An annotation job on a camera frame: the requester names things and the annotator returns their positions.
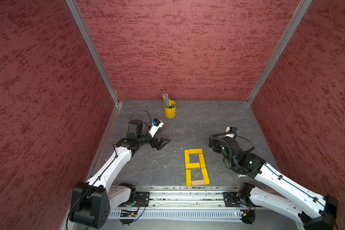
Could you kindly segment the yellow block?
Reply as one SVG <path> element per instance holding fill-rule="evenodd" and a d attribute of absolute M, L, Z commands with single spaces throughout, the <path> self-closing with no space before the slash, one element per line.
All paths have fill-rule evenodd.
<path fill-rule="evenodd" d="M 198 155 L 199 157 L 199 163 L 200 163 L 200 167 L 203 169 L 203 168 L 206 168 L 206 163 L 205 163 L 205 158 L 204 158 L 204 154 L 203 153 L 200 153 Z"/>
<path fill-rule="evenodd" d="M 189 154 L 202 154 L 203 150 L 202 149 L 189 149 Z"/>
<path fill-rule="evenodd" d="M 202 176 L 203 176 L 203 180 L 204 180 L 204 184 L 205 185 L 210 185 L 210 180 L 209 180 L 209 175 L 208 175 L 208 171 L 206 168 L 201 168 L 202 171 Z"/>
<path fill-rule="evenodd" d="M 185 164 L 189 164 L 190 163 L 190 154 L 189 154 L 189 150 L 186 149 L 184 151 L 184 154 L 185 154 Z"/>
<path fill-rule="evenodd" d="M 200 163 L 187 163 L 186 169 L 197 169 L 201 168 Z"/>
<path fill-rule="evenodd" d="M 191 176 L 191 170 L 186 169 L 186 185 L 188 187 L 192 186 L 192 176 Z"/>

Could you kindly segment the natural wooden block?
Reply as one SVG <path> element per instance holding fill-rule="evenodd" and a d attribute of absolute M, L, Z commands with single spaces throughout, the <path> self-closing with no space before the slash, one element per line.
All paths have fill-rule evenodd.
<path fill-rule="evenodd" d="M 193 180 L 191 181 L 191 186 L 204 186 L 205 181 L 204 180 Z"/>

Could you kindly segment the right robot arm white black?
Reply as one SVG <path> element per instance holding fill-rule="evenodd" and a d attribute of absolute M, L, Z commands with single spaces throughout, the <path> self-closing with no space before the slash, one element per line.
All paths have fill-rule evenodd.
<path fill-rule="evenodd" d="M 246 212 L 255 213 L 256 207 L 264 207 L 292 219 L 305 230 L 336 230 L 338 200 L 313 192 L 276 170 L 264 159 L 253 153 L 252 146 L 243 150 L 235 131 L 215 134 L 209 138 L 209 148 L 223 156 L 224 165 L 238 175 L 250 177 L 275 190 L 274 195 L 258 187 L 244 183 L 235 204 L 246 207 Z"/>

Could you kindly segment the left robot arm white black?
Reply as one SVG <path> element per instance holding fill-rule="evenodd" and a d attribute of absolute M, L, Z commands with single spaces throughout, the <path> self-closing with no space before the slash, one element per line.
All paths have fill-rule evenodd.
<path fill-rule="evenodd" d="M 130 120 L 126 137 L 116 144 L 107 162 L 85 183 L 77 183 L 72 191 L 68 221 L 100 229 L 110 211 L 123 203 L 135 202 L 134 185 L 121 183 L 114 189 L 111 185 L 141 146 L 148 144 L 153 149 L 161 150 L 170 142 L 170 139 L 155 136 L 163 127 L 161 120 L 155 118 L 150 121 L 146 133 L 143 132 L 144 125 L 141 120 Z"/>

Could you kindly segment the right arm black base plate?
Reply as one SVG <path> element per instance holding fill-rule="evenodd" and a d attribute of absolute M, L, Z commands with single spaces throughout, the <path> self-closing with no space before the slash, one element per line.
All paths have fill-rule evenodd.
<path fill-rule="evenodd" d="M 225 207 L 233 208 L 233 207 L 242 207 L 242 208 L 254 208 L 260 207 L 255 205 L 248 196 L 245 196 L 238 192 L 223 192 L 223 201 L 225 203 Z"/>

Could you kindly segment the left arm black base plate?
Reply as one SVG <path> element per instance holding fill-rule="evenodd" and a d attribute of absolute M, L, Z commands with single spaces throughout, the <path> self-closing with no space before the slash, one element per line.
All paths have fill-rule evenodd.
<path fill-rule="evenodd" d="M 150 192 L 136 192 L 132 207 L 148 207 L 150 200 Z"/>

